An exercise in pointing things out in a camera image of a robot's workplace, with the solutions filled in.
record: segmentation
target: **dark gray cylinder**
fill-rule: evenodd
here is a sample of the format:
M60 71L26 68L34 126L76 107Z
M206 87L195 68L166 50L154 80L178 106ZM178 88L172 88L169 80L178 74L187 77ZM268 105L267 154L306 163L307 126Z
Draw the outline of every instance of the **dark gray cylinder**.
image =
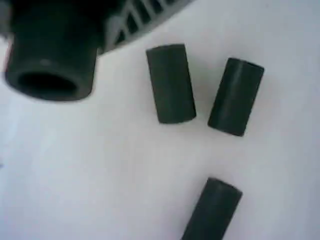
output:
M178 124L196 117L184 44L160 46L146 52L157 117Z
M209 178L181 240L222 240L242 192Z
M229 58L208 121L209 127L242 137L265 69Z
M71 3L37 3L12 24L6 82L28 96L75 101L93 89L101 38L96 24Z

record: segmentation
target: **rubber spacer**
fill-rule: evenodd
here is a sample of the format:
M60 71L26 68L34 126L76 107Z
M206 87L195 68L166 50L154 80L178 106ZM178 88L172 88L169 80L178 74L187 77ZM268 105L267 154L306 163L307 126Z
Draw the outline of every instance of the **rubber spacer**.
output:
M243 193L209 178L181 240L222 240Z
M178 124L196 117L184 44L159 46L146 52L157 117Z
M208 121L208 126L242 137L265 69L229 58Z

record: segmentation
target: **gray plastic component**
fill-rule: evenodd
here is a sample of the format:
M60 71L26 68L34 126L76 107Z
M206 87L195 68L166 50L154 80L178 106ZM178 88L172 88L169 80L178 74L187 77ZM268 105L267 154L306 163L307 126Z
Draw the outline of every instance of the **gray plastic component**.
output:
M104 22L105 46L100 54L128 44L151 31L194 0L127 0ZM0 0L0 35L9 35L9 0Z

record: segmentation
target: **round hole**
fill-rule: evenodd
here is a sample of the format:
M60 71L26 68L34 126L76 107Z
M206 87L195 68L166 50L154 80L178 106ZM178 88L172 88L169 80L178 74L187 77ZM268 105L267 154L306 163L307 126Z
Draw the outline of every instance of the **round hole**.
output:
M23 93L46 100L63 100L77 90L71 81L49 73L26 73L20 76L18 87Z

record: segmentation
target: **white background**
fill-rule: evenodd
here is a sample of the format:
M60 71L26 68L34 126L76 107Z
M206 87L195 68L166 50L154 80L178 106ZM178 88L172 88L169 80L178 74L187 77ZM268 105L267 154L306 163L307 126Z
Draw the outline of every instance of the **white background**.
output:
M186 44L198 116L160 125L145 50L171 43ZM231 56L265 67L243 138L207 127ZM1 240L179 240L209 176L244 193L225 240L319 238L318 0L196 0L95 79L67 104L1 81Z

